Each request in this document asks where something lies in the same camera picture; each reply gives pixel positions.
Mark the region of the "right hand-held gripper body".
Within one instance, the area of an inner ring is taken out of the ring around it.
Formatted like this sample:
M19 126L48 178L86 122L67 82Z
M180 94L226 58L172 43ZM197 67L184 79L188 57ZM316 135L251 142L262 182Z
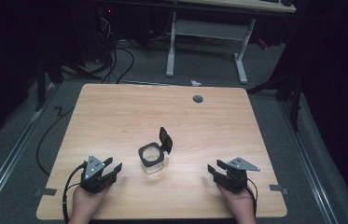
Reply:
M238 193L248 187L248 171L260 171L256 165L240 157L227 161L226 164L228 165L227 169L224 170L226 173L222 174L226 179L218 185L233 193Z

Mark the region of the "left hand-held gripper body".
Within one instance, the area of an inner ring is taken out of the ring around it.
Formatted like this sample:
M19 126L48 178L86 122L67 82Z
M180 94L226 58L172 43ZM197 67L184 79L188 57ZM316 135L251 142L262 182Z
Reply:
M112 185L115 180L109 180L108 174L103 175L103 162L89 155L86 168L83 171L80 179L80 187L89 193L98 193Z

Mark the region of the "clear jar with black lid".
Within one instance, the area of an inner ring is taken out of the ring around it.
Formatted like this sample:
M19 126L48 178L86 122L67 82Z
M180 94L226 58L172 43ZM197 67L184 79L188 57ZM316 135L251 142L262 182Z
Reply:
M170 154L173 148L173 140L164 127L160 128L160 144L149 143L138 149L141 165L147 174L153 174L163 167L165 154Z

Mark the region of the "person's right hand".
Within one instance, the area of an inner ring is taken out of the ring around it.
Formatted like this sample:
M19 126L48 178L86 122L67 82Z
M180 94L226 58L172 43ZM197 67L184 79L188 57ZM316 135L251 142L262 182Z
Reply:
M257 224L254 213L254 200L249 191L243 189L241 192L233 193L219 185L217 185L217 188L225 198L237 224Z

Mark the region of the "person's left hand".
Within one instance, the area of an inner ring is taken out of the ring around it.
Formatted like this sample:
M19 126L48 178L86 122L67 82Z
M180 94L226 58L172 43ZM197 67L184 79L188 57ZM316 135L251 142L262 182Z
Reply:
M73 194L72 216L69 218L68 224L89 224L109 190L110 186L92 194L82 187L77 187Z

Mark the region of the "grey tape strip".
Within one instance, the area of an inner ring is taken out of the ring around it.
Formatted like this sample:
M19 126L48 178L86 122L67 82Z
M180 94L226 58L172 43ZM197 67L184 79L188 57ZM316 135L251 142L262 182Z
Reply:
M49 188L37 189L35 191L35 196L36 197L41 197L43 195L54 196L56 192L57 192L56 189L49 189Z
M281 185L270 185L271 191L280 191L283 195L288 195L289 191L288 188L284 188Z

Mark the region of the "black metal stand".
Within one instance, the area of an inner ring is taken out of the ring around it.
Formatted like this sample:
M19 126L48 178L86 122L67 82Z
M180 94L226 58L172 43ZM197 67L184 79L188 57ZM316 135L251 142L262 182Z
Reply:
M282 77L273 78L267 82L264 82L254 88L247 90L248 94L255 94L262 90L272 90L276 89L275 99L278 102L291 100L291 109L289 113L289 121L291 126L297 132L299 130L298 126L298 116L300 110L300 95L302 86L302 73L292 73L284 75Z
M36 111L39 111L46 102L46 77L49 77L53 84L63 83L63 74L60 64L54 55L41 54L37 62L37 106Z

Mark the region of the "white-legged desk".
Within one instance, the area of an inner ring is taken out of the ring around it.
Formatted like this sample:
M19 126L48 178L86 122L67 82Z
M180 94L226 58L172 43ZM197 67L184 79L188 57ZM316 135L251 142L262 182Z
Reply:
M226 7L243 9L248 12L277 13L278 15L296 12L290 0L170 0L173 7ZM178 19L177 9L171 14L170 48L168 52L166 76L174 75L175 40L178 35L206 37L221 40L240 41L239 51L233 54L237 74L242 84L247 83L243 56L257 19L251 16L244 24L234 22L202 21L200 19Z

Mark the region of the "metal floor rail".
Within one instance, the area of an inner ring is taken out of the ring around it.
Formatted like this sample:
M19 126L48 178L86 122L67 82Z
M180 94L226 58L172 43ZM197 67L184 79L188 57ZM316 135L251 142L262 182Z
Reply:
M50 84L46 90L46 102L42 105L39 105L36 110L32 113L32 116L29 118L27 123L24 125L21 134L19 135L18 139L16 140L14 146L10 150L9 154L7 155L7 158L3 162L3 164L0 166L0 192L4 185L6 184L7 180L9 179L12 171L14 170L15 166L17 165L26 144L28 143L29 136L31 132L34 130L35 125L38 123L41 115L43 114L47 104L49 101L54 97L57 90L60 88L59 84Z
M307 180L309 182L310 188L313 193L313 197L319 207L319 210L322 214L322 217L326 224L339 224L336 214L330 204L330 201L328 199L327 193L325 191L325 188L323 187L319 176L317 175L312 161L308 155L308 152L306 150L306 147L303 144L303 141L301 139L301 136L298 131L295 130L294 126L291 123L290 120L290 112L289 108L286 105L286 103L278 102L277 103L284 118L285 123L288 126L291 135L295 141L296 149L299 154L299 160L303 167L304 174L307 177Z

